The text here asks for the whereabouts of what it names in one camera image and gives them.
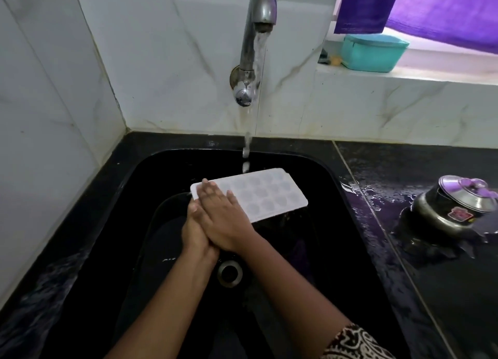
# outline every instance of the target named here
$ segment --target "sticker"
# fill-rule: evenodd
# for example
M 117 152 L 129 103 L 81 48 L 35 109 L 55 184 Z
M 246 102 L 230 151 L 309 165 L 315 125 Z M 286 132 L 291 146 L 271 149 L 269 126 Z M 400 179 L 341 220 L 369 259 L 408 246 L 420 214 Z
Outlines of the sticker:
M 467 209 L 462 207 L 453 207 L 451 212 L 448 214 L 453 220 L 463 223 L 464 221 L 474 217 Z

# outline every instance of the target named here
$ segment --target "pot lid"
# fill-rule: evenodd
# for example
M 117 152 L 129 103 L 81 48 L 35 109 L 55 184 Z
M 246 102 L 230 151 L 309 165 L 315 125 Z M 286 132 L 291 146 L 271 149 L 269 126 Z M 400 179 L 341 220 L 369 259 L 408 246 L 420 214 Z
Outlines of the pot lid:
M 439 179 L 439 186 L 450 198 L 472 210 L 493 212 L 498 209 L 498 193 L 489 190 L 482 179 L 443 176 Z

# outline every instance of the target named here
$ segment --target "left hand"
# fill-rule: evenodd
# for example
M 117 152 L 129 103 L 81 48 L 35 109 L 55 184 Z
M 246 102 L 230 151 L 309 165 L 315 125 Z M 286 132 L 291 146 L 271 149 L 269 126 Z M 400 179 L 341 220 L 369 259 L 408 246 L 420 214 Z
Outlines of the left hand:
M 191 253 L 200 256 L 202 259 L 206 259 L 214 265 L 218 260 L 220 250 L 209 241 L 202 230 L 201 225 L 194 219 L 193 214 L 195 214 L 199 208 L 201 208 L 199 201 L 190 199 L 190 203 L 187 207 L 187 221 L 185 221 L 182 228 L 182 253 Z

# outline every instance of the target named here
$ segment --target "wet countertop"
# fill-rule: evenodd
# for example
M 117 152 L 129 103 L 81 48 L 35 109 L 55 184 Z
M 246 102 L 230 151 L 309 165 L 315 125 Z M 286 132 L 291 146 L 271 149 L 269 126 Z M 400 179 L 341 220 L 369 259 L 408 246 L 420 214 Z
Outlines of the wet countertop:
M 444 255 L 433 252 L 440 249 L 437 245 L 423 246 L 420 240 L 430 241 L 427 229 L 406 218 L 413 198 L 442 175 L 481 178 L 496 190 L 498 151 L 354 142 L 337 146 L 454 355 L 498 357 L 498 213 L 475 223 L 476 239 L 446 245 L 451 251 Z
M 138 163 L 164 150 L 242 146 L 242 137 L 125 136 L 0 312 L 0 357 L 39 356 Z M 335 174 L 413 359 L 498 357 L 498 215 L 476 224 L 478 241 L 456 244 L 453 255 L 442 257 L 426 255 L 424 247 L 416 255 L 405 252 L 421 229 L 400 218 L 414 196 L 444 174 L 482 178 L 498 187 L 497 150 L 267 138 L 254 138 L 251 150 L 302 155 Z M 340 220 L 333 211 L 331 218 Z

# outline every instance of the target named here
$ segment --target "container lid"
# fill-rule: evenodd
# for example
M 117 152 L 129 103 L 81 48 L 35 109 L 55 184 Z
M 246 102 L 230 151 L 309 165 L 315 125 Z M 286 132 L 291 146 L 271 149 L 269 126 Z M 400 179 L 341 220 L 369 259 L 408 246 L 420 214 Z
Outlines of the container lid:
M 392 35 L 385 34 L 347 34 L 346 39 L 354 42 L 377 47 L 403 47 L 406 48 L 410 42 L 404 41 Z
M 474 211 L 493 212 L 498 209 L 498 193 L 489 190 L 482 179 L 443 176 L 439 179 L 439 186 L 450 198 Z

